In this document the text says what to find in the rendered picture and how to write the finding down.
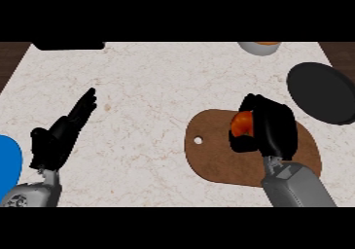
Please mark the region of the grey bowl with orange content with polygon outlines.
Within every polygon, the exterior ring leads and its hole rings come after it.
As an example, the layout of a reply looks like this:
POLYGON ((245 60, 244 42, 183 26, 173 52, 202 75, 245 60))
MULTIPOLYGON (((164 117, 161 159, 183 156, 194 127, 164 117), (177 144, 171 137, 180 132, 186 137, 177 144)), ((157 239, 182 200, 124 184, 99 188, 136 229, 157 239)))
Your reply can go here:
POLYGON ((279 48, 279 42, 239 42, 238 46, 251 54, 270 55, 279 48))

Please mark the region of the blue round plate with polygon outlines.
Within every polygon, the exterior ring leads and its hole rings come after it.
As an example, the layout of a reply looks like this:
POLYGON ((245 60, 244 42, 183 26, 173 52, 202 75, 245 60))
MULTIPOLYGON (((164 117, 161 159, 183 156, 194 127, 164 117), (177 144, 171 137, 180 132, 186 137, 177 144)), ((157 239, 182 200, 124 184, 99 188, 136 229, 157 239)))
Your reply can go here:
POLYGON ((0 202, 16 186, 22 172, 22 150, 16 141, 0 134, 0 202))

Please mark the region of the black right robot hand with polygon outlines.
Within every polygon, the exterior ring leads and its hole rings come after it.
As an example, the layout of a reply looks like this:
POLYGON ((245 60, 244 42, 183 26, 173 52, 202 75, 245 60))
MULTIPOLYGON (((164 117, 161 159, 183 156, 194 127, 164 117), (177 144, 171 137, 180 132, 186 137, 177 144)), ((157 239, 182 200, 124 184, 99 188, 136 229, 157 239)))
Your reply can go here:
POLYGON ((297 150, 297 128, 290 108, 260 94, 248 93, 239 104, 238 112, 253 115, 253 134, 228 134, 229 147, 236 153, 259 151, 263 157, 291 160, 297 150))

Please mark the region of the black flat appliance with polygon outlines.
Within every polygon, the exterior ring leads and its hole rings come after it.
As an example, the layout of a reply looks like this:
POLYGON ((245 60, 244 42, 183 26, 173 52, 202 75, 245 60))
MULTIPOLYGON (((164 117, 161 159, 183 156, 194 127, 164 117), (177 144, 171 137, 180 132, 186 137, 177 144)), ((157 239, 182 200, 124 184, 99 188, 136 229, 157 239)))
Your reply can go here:
POLYGON ((33 42, 33 44, 41 51, 102 50, 105 47, 103 42, 83 42, 83 43, 33 42))

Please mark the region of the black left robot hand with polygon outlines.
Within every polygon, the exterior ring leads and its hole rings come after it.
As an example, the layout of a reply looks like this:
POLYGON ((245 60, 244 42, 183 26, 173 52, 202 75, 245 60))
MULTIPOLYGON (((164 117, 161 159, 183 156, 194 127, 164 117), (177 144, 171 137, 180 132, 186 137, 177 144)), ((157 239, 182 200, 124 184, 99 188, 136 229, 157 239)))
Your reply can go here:
POLYGON ((80 130, 96 108, 95 88, 90 88, 66 116, 62 116, 49 129, 37 127, 31 133, 33 169, 58 170, 71 154, 80 130))

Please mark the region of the red-orange tomato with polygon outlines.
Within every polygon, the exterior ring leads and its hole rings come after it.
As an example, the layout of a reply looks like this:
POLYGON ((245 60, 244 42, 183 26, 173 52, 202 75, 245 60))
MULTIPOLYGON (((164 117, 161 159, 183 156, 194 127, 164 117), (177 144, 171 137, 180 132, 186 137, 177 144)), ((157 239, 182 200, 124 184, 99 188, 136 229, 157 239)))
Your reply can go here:
POLYGON ((234 137, 241 135, 253 135, 253 116, 250 111, 238 112, 234 115, 229 130, 234 137))

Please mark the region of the black round pan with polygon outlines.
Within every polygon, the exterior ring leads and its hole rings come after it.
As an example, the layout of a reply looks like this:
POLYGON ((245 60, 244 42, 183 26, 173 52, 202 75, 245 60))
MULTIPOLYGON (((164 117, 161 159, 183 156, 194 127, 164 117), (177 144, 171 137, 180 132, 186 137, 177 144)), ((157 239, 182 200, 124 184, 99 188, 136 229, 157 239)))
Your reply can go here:
POLYGON ((331 125, 355 123, 355 84, 330 66, 302 62, 285 77, 290 97, 302 111, 331 125))

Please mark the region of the brown wooden cutting board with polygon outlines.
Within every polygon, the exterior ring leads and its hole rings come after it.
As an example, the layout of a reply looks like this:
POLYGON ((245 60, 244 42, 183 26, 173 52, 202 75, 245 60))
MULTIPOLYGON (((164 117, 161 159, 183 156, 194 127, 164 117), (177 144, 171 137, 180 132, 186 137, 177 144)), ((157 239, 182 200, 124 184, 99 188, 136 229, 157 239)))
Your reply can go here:
POLYGON ((262 187, 263 157, 259 151, 236 153, 229 146, 229 122, 235 111, 208 109, 191 119, 183 136, 189 167, 207 181, 245 187, 262 187))

